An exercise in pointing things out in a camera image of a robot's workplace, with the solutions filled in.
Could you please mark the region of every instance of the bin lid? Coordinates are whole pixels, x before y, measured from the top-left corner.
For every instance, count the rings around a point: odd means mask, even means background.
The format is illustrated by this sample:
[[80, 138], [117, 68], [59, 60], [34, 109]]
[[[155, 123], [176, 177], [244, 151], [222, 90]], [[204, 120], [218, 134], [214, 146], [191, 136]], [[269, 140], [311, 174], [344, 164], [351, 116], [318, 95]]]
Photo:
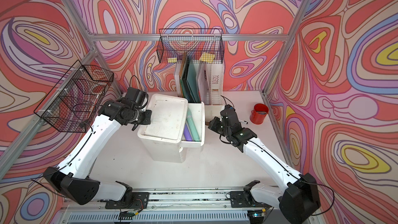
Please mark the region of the bin lid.
[[187, 116], [185, 105], [181, 100], [156, 99], [151, 107], [151, 124], [147, 126], [144, 135], [177, 140]]

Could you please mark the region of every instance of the white storage bin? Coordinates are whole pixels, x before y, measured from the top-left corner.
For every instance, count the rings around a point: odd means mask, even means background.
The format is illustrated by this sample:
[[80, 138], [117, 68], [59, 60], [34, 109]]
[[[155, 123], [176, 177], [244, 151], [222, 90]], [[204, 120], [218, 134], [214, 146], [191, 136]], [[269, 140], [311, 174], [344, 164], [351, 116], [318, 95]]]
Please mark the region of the white storage bin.
[[[152, 110], [151, 124], [141, 125], [138, 137], [154, 161], [182, 163], [187, 147], [202, 150], [205, 142], [204, 106], [203, 103], [188, 104], [185, 98], [160, 94], [152, 96], [147, 106], [148, 110]], [[201, 142], [182, 141], [188, 107]]]
[[196, 131], [198, 132], [200, 142], [186, 141], [184, 136], [182, 136], [181, 147], [187, 148], [200, 148], [203, 150], [203, 145], [205, 144], [205, 104], [202, 103], [188, 103], [188, 108], [192, 113], [192, 119], [195, 123]]

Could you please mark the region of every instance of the yellow sticky note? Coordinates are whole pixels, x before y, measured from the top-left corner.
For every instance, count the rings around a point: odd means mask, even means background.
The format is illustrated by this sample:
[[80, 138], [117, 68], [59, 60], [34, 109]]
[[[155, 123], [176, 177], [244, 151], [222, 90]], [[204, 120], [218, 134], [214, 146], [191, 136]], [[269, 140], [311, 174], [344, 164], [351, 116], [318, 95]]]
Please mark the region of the yellow sticky note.
[[213, 62], [214, 57], [216, 57], [216, 55], [203, 52], [202, 55], [199, 58], [199, 61], [202, 61], [202, 62]]
[[177, 58], [176, 57], [171, 57], [167, 59], [168, 63], [176, 63], [177, 62]]

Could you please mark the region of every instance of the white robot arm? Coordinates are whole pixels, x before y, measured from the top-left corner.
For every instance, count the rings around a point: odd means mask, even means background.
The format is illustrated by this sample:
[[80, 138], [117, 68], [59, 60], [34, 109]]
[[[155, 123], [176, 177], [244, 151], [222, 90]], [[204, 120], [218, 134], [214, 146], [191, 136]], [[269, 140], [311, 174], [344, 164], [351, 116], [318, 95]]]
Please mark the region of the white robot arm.
[[[57, 168], [48, 167], [44, 177], [59, 193], [83, 205], [92, 200], [112, 200], [120, 208], [129, 208], [134, 200], [132, 188], [124, 183], [99, 182], [89, 178], [94, 162], [110, 137], [123, 125], [150, 124], [151, 111], [143, 111], [145, 92], [129, 88], [119, 101], [107, 101], [90, 130]], [[225, 136], [241, 152], [256, 161], [276, 182], [270, 187], [253, 181], [244, 188], [246, 202], [265, 203], [281, 209], [291, 223], [302, 223], [320, 207], [315, 179], [280, 160], [248, 128], [242, 128], [235, 109], [226, 105], [221, 120], [215, 117], [209, 129]]]

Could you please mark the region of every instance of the pen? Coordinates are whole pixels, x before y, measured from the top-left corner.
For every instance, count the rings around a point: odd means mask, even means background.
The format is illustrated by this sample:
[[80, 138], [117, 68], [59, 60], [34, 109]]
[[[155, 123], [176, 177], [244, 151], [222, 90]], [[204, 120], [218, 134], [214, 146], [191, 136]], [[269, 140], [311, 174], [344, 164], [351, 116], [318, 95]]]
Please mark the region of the pen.
[[238, 119], [239, 120], [239, 122], [241, 122], [241, 123], [243, 123], [243, 124], [248, 124], [249, 122], [247, 122], [247, 121], [243, 121], [243, 120], [240, 120], [240, 119]]

